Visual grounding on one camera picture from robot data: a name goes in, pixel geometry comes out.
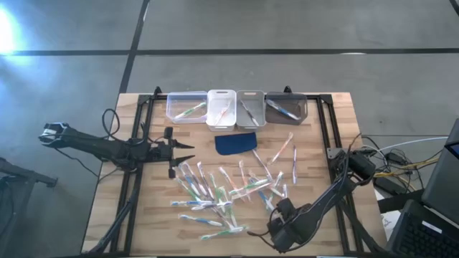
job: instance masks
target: gray floor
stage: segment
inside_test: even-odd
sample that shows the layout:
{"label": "gray floor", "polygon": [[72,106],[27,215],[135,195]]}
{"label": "gray floor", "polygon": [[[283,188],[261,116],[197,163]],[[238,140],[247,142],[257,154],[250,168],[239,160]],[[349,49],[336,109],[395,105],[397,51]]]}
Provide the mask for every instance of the gray floor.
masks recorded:
{"label": "gray floor", "polygon": [[[0,1],[0,52],[130,49],[141,0]],[[139,49],[438,48],[459,46],[448,0],[155,0]],[[77,254],[95,178],[42,147],[48,122],[103,135],[100,116],[118,97],[127,55],[0,56],[0,156],[56,176],[37,185],[8,257]],[[349,91],[363,134],[381,146],[447,135],[459,116],[459,54],[137,57],[127,92],[216,88]],[[441,140],[401,147],[413,161]],[[98,171],[100,162],[66,150]],[[423,181],[432,167],[422,171]]]}

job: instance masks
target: laptop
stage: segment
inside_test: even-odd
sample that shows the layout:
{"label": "laptop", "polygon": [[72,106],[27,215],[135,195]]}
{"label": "laptop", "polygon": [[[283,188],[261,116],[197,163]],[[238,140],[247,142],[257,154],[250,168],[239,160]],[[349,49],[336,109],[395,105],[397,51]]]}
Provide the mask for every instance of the laptop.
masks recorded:
{"label": "laptop", "polygon": [[442,151],[421,202],[409,200],[387,242],[393,254],[459,257],[459,119]]}

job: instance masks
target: white cable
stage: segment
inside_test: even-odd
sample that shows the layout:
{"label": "white cable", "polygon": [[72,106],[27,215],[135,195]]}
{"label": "white cable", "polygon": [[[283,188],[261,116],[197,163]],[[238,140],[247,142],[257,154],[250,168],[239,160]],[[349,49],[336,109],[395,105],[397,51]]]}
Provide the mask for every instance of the white cable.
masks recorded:
{"label": "white cable", "polygon": [[383,151],[383,150],[386,150],[386,149],[389,149],[389,148],[393,148],[393,147],[397,147],[397,146],[405,145],[405,144],[409,144],[409,143],[419,143],[419,142],[422,142],[422,141],[425,141],[425,140],[444,140],[444,139],[448,139],[448,137],[436,137],[436,138],[427,138],[427,139],[420,139],[420,140],[411,140],[411,141],[408,141],[408,142],[398,143],[398,144],[394,144],[394,145],[387,146],[387,147],[384,147],[384,148],[380,148],[378,151]]}
{"label": "white cable", "polygon": [[362,147],[367,147],[367,148],[371,148],[375,151],[377,151],[379,154],[381,154],[381,157],[382,157],[382,161],[384,161],[384,164],[387,166],[387,160],[386,160],[386,157],[384,156],[383,152],[381,152],[380,150],[378,150],[377,148],[373,147],[373,146],[370,146],[370,145],[362,145]]}

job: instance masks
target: wooden tabletop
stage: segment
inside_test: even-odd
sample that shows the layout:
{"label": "wooden tabletop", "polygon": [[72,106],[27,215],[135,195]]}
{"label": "wooden tabletop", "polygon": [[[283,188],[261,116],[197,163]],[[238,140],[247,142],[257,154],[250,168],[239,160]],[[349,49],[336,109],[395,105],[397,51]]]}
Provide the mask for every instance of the wooden tabletop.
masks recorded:
{"label": "wooden tabletop", "polygon": [[[341,141],[343,146],[348,146],[359,133],[359,125],[357,124],[351,95],[347,92],[331,94],[333,95]],[[116,112],[120,116],[121,126],[117,136],[121,139],[128,139],[131,136],[137,98],[138,94],[121,94],[118,99]],[[220,166],[228,172],[238,186],[242,186],[242,178],[238,167],[238,162],[241,160],[244,161],[246,173],[251,170],[260,177],[265,175],[264,170],[251,152],[230,156],[221,156],[216,152],[214,137],[230,133],[213,133],[209,131],[206,124],[173,124],[166,117],[166,101],[156,101],[153,107],[150,138],[162,136],[164,128],[167,126],[174,128],[173,137],[180,143],[195,147],[195,149],[176,149],[174,155],[176,157],[196,155],[196,157],[188,160],[194,172],[198,172],[196,164],[201,161],[205,173],[212,172],[216,178],[217,185],[224,186],[227,191],[231,190],[232,187],[224,181],[218,171]],[[328,124],[328,131],[329,135],[332,136],[330,123]],[[267,123],[257,133],[257,151],[260,157],[264,161],[272,158],[285,142],[289,132],[294,134],[292,142],[295,143],[298,149],[297,184],[292,184],[292,143],[282,152],[279,159],[268,168],[273,177],[276,177],[279,171],[284,172],[282,183],[288,184],[289,198],[295,206],[301,206],[306,203],[313,203],[330,186],[321,125],[315,101],[308,103],[308,117],[301,125]],[[358,139],[355,147],[357,148],[360,145],[361,139]],[[114,168],[113,164],[104,163],[101,176],[109,173]],[[200,240],[199,237],[201,235],[212,234],[221,229],[195,221],[179,220],[177,218],[178,214],[188,214],[215,221],[218,221],[218,218],[209,211],[199,212],[190,211],[190,208],[187,207],[170,207],[170,201],[186,201],[191,200],[191,197],[179,187],[177,182],[168,178],[168,168],[169,165],[167,163],[147,163],[144,166],[131,255],[278,255],[275,250],[268,247],[259,238],[249,236],[246,233],[204,241]],[[83,251],[94,247],[113,223],[122,177],[121,171],[116,172],[104,178],[98,185],[82,248]],[[354,200],[359,220],[377,243],[384,246],[386,239],[372,184],[358,187],[354,191]],[[273,204],[278,201],[279,198],[275,196]],[[238,225],[249,226],[251,231],[257,233],[266,231],[269,213],[266,212],[260,197],[256,193],[252,194],[252,203],[244,203],[240,199],[237,200],[234,205],[234,211]],[[121,230],[121,247],[124,243],[125,227],[126,223]],[[352,231],[348,221],[346,228],[353,246]],[[336,212],[332,209],[325,215],[322,225],[312,241],[294,252],[288,252],[286,255],[339,254],[342,254],[341,241]]]}

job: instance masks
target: laptop screen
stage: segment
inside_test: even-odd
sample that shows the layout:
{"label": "laptop screen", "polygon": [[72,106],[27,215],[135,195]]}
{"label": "laptop screen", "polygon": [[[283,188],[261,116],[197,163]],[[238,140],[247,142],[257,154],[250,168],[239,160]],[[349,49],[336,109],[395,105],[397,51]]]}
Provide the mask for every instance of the laptop screen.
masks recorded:
{"label": "laptop screen", "polygon": [[422,202],[459,224],[459,119],[455,121],[445,149],[425,188]]}

